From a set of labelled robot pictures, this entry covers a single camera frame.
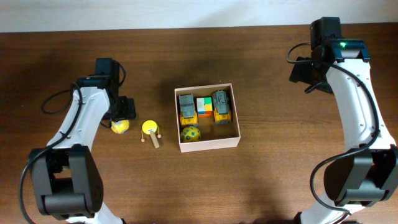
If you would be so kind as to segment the yellow grey dump truck toy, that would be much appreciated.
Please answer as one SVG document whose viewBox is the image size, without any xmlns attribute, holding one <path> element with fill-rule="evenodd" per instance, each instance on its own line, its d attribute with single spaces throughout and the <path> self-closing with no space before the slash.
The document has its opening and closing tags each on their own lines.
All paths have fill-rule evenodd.
<svg viewBox="0 0 398 224">
<path fill-rule="evenodd" d="M 186 126 L 198 126 L 198 114 L 195 109 L 193 94 L 180 95 L 178 97 L 180 105 L 180 124 Z"/>
</svg>

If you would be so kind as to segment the multicolour puzzle cube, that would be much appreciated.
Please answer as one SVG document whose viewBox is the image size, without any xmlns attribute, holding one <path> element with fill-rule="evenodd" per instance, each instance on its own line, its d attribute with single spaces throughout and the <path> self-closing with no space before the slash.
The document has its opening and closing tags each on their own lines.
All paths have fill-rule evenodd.
<svg viewBox="0 0 398 224">
<path fill-rule="evenodd" d="M 211 97 L 197 98 L 198 117 L 210 117 L 213 115 L 213 103 Z"/>
</svg>

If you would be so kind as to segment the yellow ball with eye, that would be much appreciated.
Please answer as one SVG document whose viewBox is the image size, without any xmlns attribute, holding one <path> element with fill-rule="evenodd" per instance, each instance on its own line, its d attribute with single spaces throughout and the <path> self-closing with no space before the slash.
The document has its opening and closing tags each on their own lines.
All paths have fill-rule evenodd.
<svg viewBox="0 0 398 224">
<path fill-rule="evenodd" d="M 128 120 L 112 121 L 111 130 L 116 134 L 123 134 L 129 129 Z"/>
</svg>

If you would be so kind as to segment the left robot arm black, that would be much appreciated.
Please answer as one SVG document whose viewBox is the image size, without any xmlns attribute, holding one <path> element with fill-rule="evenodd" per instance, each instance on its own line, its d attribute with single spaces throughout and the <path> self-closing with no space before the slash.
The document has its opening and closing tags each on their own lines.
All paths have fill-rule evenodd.
<svg viewBox="0 0 398 224">
<path fill-rule="evenodd" d="M 136 118 L 134 100 L 119 95 L 126 71 L 112 58 L 96 59 L 94 74 L 73 83 L 68 113 L 56 135 L 29 154 L 29 173 L 38 211 L 70 223 L 124 223 L 103 201 L 104 189 L 91 154 L 103 120 Z"/>
</svg>

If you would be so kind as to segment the yellow grey mixer truck toy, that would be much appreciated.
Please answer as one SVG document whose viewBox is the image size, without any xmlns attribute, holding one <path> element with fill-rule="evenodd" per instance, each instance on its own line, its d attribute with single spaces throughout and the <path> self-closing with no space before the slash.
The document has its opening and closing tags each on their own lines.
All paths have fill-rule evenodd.
<svg viewBox="0 0 398 224">
<path fill-rule="evenodd" d="M 216 124 L 232 122 L 232 113 L 229 107 L 229 98 L 224 90 L 218 90 L 212 95 L 213 116 Z"/>
</svg>

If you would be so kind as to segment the yellow ball blue letters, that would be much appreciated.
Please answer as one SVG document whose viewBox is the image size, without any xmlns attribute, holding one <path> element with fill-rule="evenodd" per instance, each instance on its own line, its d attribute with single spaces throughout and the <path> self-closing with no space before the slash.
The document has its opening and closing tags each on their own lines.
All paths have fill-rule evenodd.
<svg viewBox="0 0 398 224">
<path fill-rule="evenodd" d="M 201 141 L 201 132 L 194 126 L 187 126 L 181 132 L 182 142 L 198 142 Z"/>
</svg>

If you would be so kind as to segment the yellow wooden pellet drum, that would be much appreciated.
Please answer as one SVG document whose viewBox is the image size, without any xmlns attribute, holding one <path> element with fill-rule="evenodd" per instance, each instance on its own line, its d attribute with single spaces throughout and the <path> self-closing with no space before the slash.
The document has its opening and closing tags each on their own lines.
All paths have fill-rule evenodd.
<svg viewBox="0 0 398 224">
<path fill-rule="evenodd" d="M 141 127 L 141 142 L 146 141 L 144 135 L 150 136 L 150 139 L 156 149 L 160 147 L 158 139 L 160 139 L 162 135 L 160 134 L 158 124 L 154 120 L 149 119 L 143 122 Z"/>
</svg>

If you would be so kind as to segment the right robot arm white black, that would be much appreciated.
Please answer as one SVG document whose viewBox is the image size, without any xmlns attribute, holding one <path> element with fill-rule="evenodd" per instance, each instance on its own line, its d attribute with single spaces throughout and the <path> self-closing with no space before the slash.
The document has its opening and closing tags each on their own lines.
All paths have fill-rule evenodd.
<svg viewBox="0 0 398 224">
<path fill-rule="evenodd" d="M 309 57 L 293 63 L 290 81 L 335 96 L 345 150 L 327 158 L 324 192 L 299 212 L 295 223 L 343 223 L 353 213 L 389 200 L 397 189 L 397 144 L 383 121 L 370 76 L 370 56 L 362 40 L 344 38 L 338 17 L 310 26 Z"/>
</svg>

